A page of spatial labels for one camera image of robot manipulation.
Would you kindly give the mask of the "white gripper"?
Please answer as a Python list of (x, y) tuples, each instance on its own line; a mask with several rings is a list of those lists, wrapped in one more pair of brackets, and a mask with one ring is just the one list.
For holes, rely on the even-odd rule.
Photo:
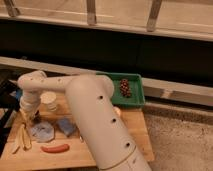
[(20, 98), (20, 107), (24, 111), (20, 109), (20, 112), (26, 125), (29, 126), (31, 124), (28, 114), (26, 112), (36, 113), (40, 103), (41, 99), (39, 92), (29, 92), (29, 91), (22, 92), (22, 96)]

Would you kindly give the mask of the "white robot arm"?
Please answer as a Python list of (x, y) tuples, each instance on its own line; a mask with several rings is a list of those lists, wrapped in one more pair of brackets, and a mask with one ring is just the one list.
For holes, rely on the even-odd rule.
[(63, 92), (76, 125), (99, 171), (152, 171), (111, 102), (112, 80), (105, 75), (48, 77), (34, 71), (18, 78), (21, 106), (39, 106), (41, 91)]

